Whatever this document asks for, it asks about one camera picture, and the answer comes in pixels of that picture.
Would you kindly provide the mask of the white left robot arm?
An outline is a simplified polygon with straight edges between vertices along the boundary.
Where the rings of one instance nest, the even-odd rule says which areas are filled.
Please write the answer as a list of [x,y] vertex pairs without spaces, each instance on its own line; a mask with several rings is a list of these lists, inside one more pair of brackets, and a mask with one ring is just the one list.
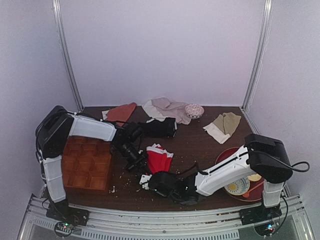
[[126,158],[125,169],[132,172],[142,167],[147,155],[134,146],[143,130],[135,122],[103,120],[83,112],[70,112],[56,105],[35,130],[35,155],[41,165],[41,177],[53,203],[65,202],[62,155],[69,137],[78,136],[111,143]]

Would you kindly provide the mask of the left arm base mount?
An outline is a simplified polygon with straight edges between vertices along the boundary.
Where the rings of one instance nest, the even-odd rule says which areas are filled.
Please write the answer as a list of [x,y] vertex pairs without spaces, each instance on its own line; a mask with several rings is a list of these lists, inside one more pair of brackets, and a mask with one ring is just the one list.
[[49,206],[46,211],[48,218],[72,224],[74,226],[86,226],[89,220],[89,211],[81,208],[70,207],[67,199],[53,202],[49,198]]

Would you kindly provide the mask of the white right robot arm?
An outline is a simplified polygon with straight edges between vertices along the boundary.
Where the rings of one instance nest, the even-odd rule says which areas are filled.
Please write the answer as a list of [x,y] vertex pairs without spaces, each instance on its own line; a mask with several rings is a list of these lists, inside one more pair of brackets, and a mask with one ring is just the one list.
[[264,179],[262,203],[266,208],[279,205],[281,192],[294,172],[310,170],[307,161],[305,169],[291,164],[281,140],[251,133],[245,143],[235,153],[214,166],[199,170],[185,178],[177,174],[159,171],[150,176],[143,175],[140,185],[165,198],[182,205],[194,205],[200,197],[208,197],[228,184],[258,174]]

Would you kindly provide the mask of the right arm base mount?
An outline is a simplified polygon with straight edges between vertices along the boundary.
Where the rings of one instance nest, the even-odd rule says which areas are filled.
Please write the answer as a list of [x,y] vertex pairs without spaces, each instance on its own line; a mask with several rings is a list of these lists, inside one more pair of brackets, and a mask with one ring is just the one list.
[[243,226],[269,221],[273,218],[280,217],[281,215],[282,211],[280,209],[280,204],[274,207],[265,207],[262,203],[261,205],[244,208],[239,211],[240,220]]

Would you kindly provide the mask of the red white underwear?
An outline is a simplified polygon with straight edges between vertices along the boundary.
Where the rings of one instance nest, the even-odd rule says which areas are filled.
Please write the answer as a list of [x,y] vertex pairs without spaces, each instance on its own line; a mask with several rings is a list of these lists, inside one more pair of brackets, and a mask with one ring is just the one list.
[[168,152],[160,144],[154,143],[146,147],[147,166],[152,174],[169,172],[174,154]]

